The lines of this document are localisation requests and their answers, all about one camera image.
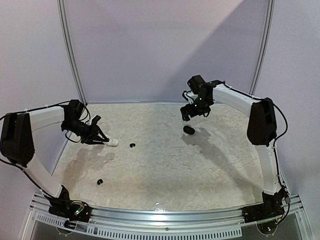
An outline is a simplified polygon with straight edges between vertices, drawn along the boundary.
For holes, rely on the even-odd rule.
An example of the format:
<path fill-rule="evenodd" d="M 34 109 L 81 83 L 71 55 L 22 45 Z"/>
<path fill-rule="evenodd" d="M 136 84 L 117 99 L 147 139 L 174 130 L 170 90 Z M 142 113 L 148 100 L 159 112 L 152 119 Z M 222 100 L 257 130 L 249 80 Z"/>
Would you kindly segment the small white charging case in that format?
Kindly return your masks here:
<path fill-rule="evenodd" d="M 105 144 L 108 147 L 117 147 L 119 145 L 119 140 L 116 138 L 109 138 Z"/>

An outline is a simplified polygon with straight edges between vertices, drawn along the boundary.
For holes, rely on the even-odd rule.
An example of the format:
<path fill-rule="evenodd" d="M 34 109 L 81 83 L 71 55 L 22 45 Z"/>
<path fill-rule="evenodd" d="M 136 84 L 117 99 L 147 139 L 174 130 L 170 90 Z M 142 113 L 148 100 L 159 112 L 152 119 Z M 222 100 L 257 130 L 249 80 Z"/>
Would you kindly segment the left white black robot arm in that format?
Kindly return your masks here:
<path fill-rule="evenodd" d="M 114 147 L 119 141 L 103 133 L 98 122 L 99 115 L 87 115 L 88 109 L 77 99 L 34 109 L 9 112 L 0 118 L 0 153 L 6 163 L 20 170 L 50 198 L 58 199 L 64 187 L 52 178 L 40 157 L 50 148 L 54 140 L 45 133 L 53 133 L 58 125 L 62 132 L 72 133 L 85 145 L 107 145 Z"/>

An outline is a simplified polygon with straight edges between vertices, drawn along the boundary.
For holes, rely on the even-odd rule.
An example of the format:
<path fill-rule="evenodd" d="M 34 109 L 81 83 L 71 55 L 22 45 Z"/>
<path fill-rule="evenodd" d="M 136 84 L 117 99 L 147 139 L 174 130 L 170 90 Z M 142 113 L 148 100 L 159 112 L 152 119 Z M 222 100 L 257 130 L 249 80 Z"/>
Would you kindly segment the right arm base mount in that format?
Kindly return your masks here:
<path fill-rule="evenodd" d="M 241 209 L 241 215 L 245 223 L 258 222 L 280 216 L 280 219 L 276 221 L 276 225 L 281 223 L 290 212 L 290 203 L 287 205 L 287 210 L 282 201 L 275 204 L 271 201 L 263 202 L 256 205 L 250 205 Z"/>

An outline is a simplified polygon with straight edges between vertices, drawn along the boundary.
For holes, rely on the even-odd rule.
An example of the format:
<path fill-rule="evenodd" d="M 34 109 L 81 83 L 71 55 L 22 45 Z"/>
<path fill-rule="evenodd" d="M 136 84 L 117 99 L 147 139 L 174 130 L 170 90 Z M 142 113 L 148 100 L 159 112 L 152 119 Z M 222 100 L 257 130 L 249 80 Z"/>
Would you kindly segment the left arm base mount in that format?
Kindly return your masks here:
<path fill-rule="evenodd" d="M 48 212 L 52 215 L 88 223 L 90 221 L 92 208 L 84 201 L 71 200 L 68 190 L 63 189 L 59 197 L 44 196 L 50 203 Z"/>

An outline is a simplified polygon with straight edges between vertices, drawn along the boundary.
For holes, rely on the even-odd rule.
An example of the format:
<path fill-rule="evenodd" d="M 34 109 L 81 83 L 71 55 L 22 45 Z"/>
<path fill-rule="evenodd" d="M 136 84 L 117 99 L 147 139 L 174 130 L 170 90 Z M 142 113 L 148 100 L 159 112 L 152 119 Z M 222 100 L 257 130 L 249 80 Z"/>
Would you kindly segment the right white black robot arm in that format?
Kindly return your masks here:
<path fill-rule="evenodd" d="M 263 179 L 264 203 L 259 206 L 258 213 L 262 218 L 269 218 L 278 210 L 278 202 L 286 197 L 277 156 L 276 142 L 279 136 L 276 105 L 268 97 L 249 95 L 221 80 L 206 82 L 200 75 L 192 76 L 187 85 L 190 90 L 185 90 L 182 97 L 188 103 L 180 109 L 183 121 L 188 122 L 196 116 L 208 117 L 215 102 L 225 104 L 248 117 L 246 135 L 258 153 Z"/>

